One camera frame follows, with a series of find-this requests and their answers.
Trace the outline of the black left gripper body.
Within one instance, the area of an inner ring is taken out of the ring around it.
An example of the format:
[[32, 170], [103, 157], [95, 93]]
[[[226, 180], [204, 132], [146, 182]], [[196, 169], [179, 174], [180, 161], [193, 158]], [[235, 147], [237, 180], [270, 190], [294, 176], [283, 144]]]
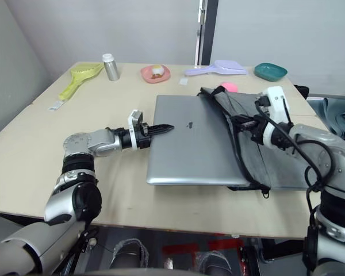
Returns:
[[140, 149], [149, 148], [151, 145], [151, 138], [155, 135], [155, 129], [149, 126], [146, 122], [142, 122], [137, 127], [136, 142]]

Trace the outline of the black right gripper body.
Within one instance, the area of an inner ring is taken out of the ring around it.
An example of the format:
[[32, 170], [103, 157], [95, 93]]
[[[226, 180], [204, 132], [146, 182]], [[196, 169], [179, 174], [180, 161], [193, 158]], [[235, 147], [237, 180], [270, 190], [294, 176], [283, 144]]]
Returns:
[[251, 140], [254, 142], [263, 142], [263, 135], [267, 127], [268, 120], [260, 114], [256, 114], [252, 118], [252, 126], [249, 128], [251, 132]]

